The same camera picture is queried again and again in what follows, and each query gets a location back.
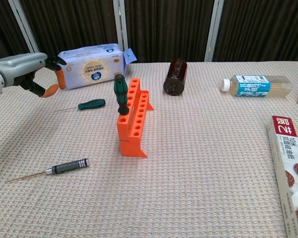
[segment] white bottle cap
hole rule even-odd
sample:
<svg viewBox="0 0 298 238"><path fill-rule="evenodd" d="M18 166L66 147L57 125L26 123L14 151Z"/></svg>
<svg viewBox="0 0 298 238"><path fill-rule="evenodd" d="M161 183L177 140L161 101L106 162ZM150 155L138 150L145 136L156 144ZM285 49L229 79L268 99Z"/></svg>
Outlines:
<svg viewBox="0 0 298 238"><path fill-rule="evenodd" d="M221 90L223 92L228 92L230 88L230 80L229 78L225 78L223 79L222 83L221 83Z"/></svg>

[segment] screwdriver holder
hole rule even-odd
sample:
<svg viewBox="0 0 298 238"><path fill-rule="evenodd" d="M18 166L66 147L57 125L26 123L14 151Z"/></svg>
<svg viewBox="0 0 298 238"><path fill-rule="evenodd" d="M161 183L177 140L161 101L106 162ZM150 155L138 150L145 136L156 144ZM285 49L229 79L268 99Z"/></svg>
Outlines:
<svg viewBox="0 0 298 238"><path fill-rule="evenodd" d="M147 155L141 150L141 136L144 128L146 111L152 111L149 103L149 91L141 90L140 79L132 78L127 93L126 115L119 115L117 130L121 154L130 157L143 157Z"/></svg>

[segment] dark curtain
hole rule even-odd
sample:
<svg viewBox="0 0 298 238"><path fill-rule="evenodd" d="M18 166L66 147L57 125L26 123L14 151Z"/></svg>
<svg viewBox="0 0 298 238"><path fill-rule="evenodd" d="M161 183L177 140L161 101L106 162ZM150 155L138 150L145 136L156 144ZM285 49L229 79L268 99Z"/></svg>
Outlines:
<svg viewBox="0 0 298 238"><path fill-rule="evenodd" d="M138 62L204 61L213 0L125 0Z"/></svg>
<svg viewBox="0 0 298 238"><path fill-rule="evenodd" d="M28 52L8 0L0 0L0 59Z"/></svg>
<svg viewBox="0 0 298 238"><path fill-rule="evenodd" d="M49 56L117 43L112 0L20 0L39 50Z"/></svg>
<svg viewBox="0 0 298 238"><path fill-rule="evenodd" d="M225 0L213 61L298 60L298 0Z"/></svg>

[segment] tissue package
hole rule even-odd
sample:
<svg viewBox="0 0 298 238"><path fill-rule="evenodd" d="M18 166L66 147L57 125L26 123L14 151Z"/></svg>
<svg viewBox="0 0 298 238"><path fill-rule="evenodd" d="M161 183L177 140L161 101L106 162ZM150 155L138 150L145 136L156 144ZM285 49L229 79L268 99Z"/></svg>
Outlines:
<svg viewBox="0 0 298 238"><path fill-rule="evenodd" d="M121 51L118 44L82 47L63 51L59 57L67 89L113 80L116 74L125 75L126 65L135 61L131 49Z"/></svg>

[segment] green screwdriver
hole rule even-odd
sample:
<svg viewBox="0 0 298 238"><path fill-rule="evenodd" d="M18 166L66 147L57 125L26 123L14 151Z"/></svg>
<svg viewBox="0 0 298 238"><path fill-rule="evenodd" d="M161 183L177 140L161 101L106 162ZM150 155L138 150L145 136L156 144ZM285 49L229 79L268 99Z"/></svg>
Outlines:
<svg viewBox="0 0 298 238"><path fill-rule="evenodd" d="M129 113L129 108L127 107L128 86L122 74L115 76L114 92L116 94L117 103L119 104L119 114L127 115Z"/></svg>
<svg viewBox="0 0 298 238"><path fill-rule="evenodd" d="M94 108L100 108L100 107L104 107L104 106L105 106L104 99L95 99L95 100L91 100L86 103L80 103L78 105L78 109L82 111L85 109L94 109ZM74 108L66 108L66 109L61 109L61 110L57 110L54 112L60 112L60 111L64 111L64 110L74 109Z"/></svg>

